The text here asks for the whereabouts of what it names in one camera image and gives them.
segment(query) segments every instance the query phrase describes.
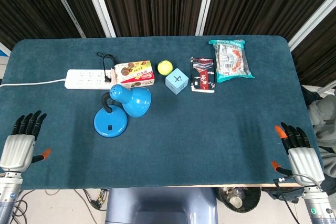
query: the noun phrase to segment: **power strip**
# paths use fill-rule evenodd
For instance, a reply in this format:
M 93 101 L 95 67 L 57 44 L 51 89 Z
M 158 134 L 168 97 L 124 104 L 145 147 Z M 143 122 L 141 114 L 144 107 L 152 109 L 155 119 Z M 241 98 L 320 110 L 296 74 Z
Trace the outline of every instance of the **power strip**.
M 111 70 L 106 70 L 110 78 Z M 109 90 L 116 84 L 115 75 L 112 75 L 111 82 L 105 82 L 104 70 L 102 69 L 69 69 L 64 86 L 67 89 L 101 89 Z

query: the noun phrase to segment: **power cord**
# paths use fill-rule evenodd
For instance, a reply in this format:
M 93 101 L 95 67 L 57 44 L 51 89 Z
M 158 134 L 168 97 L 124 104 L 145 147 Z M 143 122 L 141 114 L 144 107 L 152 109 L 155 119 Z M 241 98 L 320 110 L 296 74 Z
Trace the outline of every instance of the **power cord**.
M 41 85 L 41 84 L 50 84 L 55 82 L 65 81 L 65 79 L 59 79 L 54 81 L 44 81 L 44 82 L 34 82 L 34 83 L 8 83 L 8 84 L 1 84 L 0 88 L 4 86 L 31 86 L 31 85 Z
M 103 58 L 102 61 L 103 61 L 103 67 L 104 67 L 105 82 L 111 82 L 112 81 L 111 78 L 106 75 L 106 68 L 105 68 L 105 62 L 104 62 L 104 60 L 105 60 L 106 57 L 110 58 L 111 60 L 113 60 L 113 63 L 114 63 L 113 68 L 118 64 L 118 61 L 111 54 L 104 54 L 102 52 L 97 52 L 97 56 Z
M 13 210 L 12 210 L 12 219 L 9 222 L 9 224 L 12 224 L 13 221 L 16 222 L 17 224 L 20 224 L 20 222 L 18 221 L 17 217 L 21 217 L 21 216 L 24 218 L 25 224 L 27 224 L 26 212 L 27 212 L 27 209 L 28 209 L 28 203 L 25 200 L 23 200 L 23 199 L 24 199 L 24 197 L 26 197 L 28 194 L 32 193 L 33 191 L 35 191 L 35 190 L 31 190 L 31 191 L 25 193 L 21 197 L 21 199 L 19 199 L 19 200 L 17 200 L 15 202 Z M 26 205 L 26 209 L 25 210 L 22 210 L 22 208 L 20 207 L 21 203 L 24 203 Z
M 88 204 L 86 204 L 86 201 L 85 201 L 85 199 L 83 198 L 83 196 L 81 196 L 81 195 L 79 194 L 79 192 L 76 191 L 76 189 L 74 189 L 74 191 L 75 191 L 76 194 L 77 194 L 77 195 L 84 201 L 84 204 L 85 204 L 85 206 L 87 207 L 87 209 L 89 210 L 89 213 L 90 213 L 90 215 L 91 215 L 93 221 L 95 222 L 95 224 L 97 224 L 97 222 L 96 222 L 96 220 L 95 220 L 95 218 L 94 218 L 94 216 L 93 216 L 93 214 L 92 214 L 92 212 L 91 212 L 91 210 L 90 210 Z
M 59 191 L 60 191 L 60 189 L 58 189 L 55 193 L 53 193 L 53 194 L 50 194 L 50 193 L 48 193 L 48 191 L 47 191 L 47 189 L 45 189 L 44 190 L 44 192 L 46 193 L 46 195 L 48 195 L 48 196 L 54 196 L 54 195 L 56 195 L 56 194 L 58 194 L 59 193 Z
M 321 191 L 322 191 L 322 188 L 321 188 L 321 185 L 320 183 L 318 183 L 314 178 L 312 178 L 311 176 L 307 175 L 307 174 L 301 174 L 301 173 L 298 173 L 298 174 L 293 174 L 293 175 L 290 175 L 288 177 L 283 177 L 283 178 L 277 178 L 277 179 L 274 179 L 273 182 L 275 184 L 275 186 L 277 187 L 281 197 L 283 198 L 284 202 L 286 203 L 290 213 L 292 214 L 294 220 L 296 221 L 297 224 L 300 224 L 298 219 L 296 218 L 296 216 L 294 215 L 292 209 L 289 207 L 288 205 L 288 202 L 286 200 L 286 198 L 284 197 L 284 195 L 282 194 L 282 191 L 280 189 L 280 186 L 279 186 L 279 182 L 282 182 L 282 181 L 286 181 L 286 180 L 289 180 L 291 178 L 294 178 L 295 176 L 299 176 L 299 177 L 304 177 L 304 178 L 307 178 L 309 179 L 310 181 L 312 181 Z
M 281 191 L 280 186 L 279 186 L 279 179 L 274 179 L 273 182 L 274 182 L 275 186 L 277 187 L 277 189 L 278 189 L 278 191 L 279 191 L 281 197 L 283 198 L 284 202 L 286 203 L 286 205 L 287 205 L 287 207 L 288 207 L 290 213 L 292 214 L 294 220 L 296 221 L 297 224 L 300 224 L 299 221 L 298 221 L 298 219 L 297 219 L 296 216 L 294 215 L 292 209 L 289 207 L 289 204 L 288 204 L 286 198 L 285 198 L 284 195 L 282 194 L 282 191 Z
M 108 189 L 100 189 L 100 193 L 98 195 L 98 198 L 96 200 L 93 200 L 89 194 L 89 192 L 86 189 L 83 189 L 85 196 L 90 203 L 90 205 L 98 210 L 98 211 L 106 211 L 106 209 L 101 209 L 102 205 L 104 204 L 106 198 L 107 198 L 107 192 L 109 191 Z

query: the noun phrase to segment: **yellow ball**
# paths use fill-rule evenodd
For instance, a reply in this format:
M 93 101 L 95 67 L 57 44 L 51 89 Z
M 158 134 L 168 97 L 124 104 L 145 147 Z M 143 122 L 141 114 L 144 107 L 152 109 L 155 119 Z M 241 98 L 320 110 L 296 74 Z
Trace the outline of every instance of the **yellow ball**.
M 173 71 L 173 64 L 168 60 L 163 60 L 158 64 L 157 70 L 163 76 L 167 76 Z

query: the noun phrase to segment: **teal snack bag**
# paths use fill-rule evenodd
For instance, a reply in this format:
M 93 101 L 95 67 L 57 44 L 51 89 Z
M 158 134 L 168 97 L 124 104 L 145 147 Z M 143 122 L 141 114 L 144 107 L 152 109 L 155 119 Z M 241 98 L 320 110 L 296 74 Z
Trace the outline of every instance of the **teal snack bag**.
M 251 74 L 245 57 L 243 39 L 210 40 L 216 53 L 216 79 L 223 82 L 232 78 L 254 78 Z

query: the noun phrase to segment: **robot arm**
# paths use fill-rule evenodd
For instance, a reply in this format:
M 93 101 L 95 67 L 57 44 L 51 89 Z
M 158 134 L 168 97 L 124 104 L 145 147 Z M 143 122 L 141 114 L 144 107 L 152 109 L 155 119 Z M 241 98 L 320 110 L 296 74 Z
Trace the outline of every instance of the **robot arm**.
M 5 174 L 0 176 L 0 224 L 7 224 L 11 218 L 14 203 L 20 192 L 23 179 L 21 173 L 29 168 L 31 163 L 44 160 L 51 149 L 33 156 L 36 140 L 43 120 L 47 114 L 40 117 L 41 111 L 26 117 L 22 115 L 14 124 L 12 134 L 6 139 L 0 159 L 0 167 Z
M 287 175 L 275 179 L 275 184 L 278 185 L 279 182 L 294 178 L 299 185 L 305 188 L 303 198 L 312 224 L 336 223 L 328 195 L 323 192 L 320 186 L 320 183 L 324 181 L 324 174 L 319 158 L 315 150 L 310 147 L 305 132 L 301 128 L 287 126 L 284 123 L 281 123 L 281 126 L 283 129 L 279 126 L 276 126 L 275 129 L 288 155 L 291 170 L 284 169 L 272 161 L 272 166 L 276 171 Z

